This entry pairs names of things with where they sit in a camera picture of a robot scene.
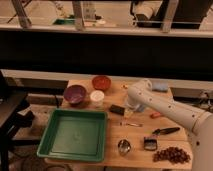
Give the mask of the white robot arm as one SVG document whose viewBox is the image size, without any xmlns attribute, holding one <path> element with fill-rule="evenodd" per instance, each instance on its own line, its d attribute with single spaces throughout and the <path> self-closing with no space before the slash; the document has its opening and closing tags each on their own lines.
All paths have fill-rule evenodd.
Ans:
<svg viewBox="0 0 213 171">
<path fill-rule="evenodd" d="M 132 109 L 148 106 L 193 133 L 192 171 L 213 171 L 213 113 L 154 94 L 148 79 L 127 88 L 126 104 Z"/>
</svg>

